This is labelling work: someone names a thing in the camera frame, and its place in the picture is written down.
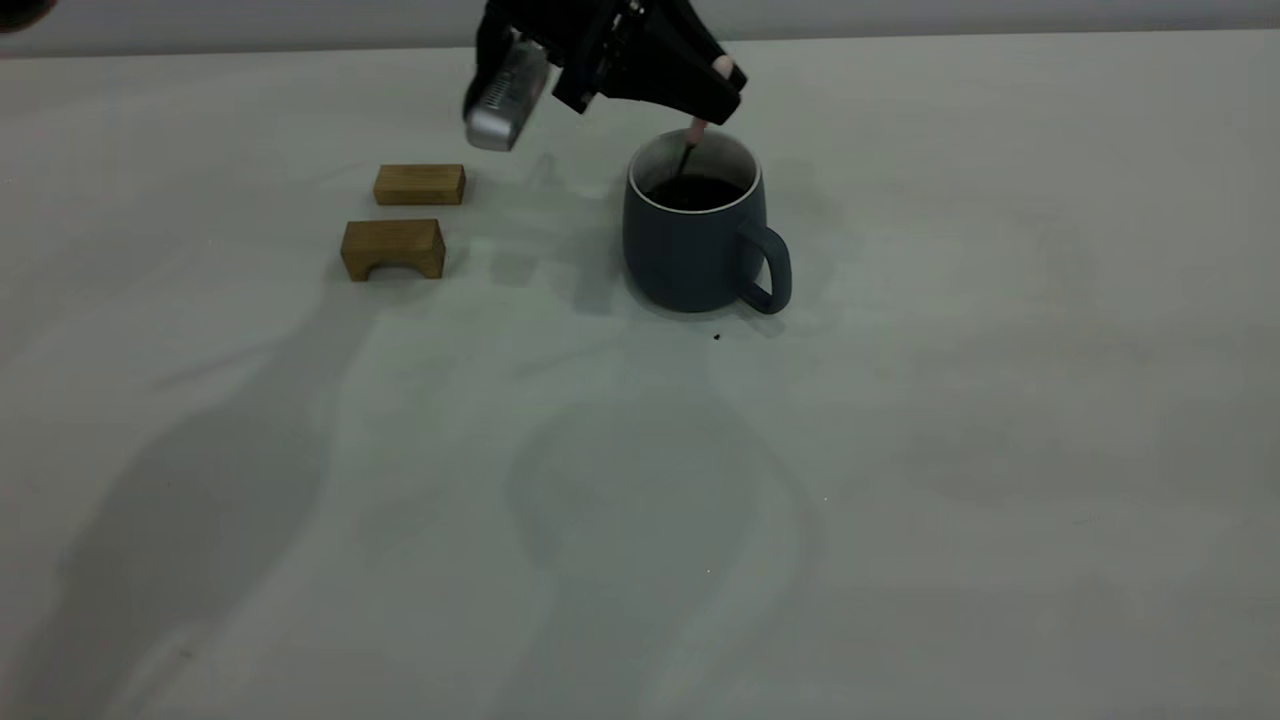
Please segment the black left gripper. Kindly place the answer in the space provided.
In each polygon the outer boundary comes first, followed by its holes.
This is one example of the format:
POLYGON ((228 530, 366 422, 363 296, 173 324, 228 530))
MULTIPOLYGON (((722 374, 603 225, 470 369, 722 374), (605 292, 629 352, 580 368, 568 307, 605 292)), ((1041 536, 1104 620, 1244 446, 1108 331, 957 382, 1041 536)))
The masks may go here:
POLYGON ((476 104, 536 64, 564 72, 554 95, 577 113, 603 95, 713 126, 740 108, 745 76, 690 1, 488 1, 476 31, 476 104), (655 15, 655 53, 645 36, 655 15))

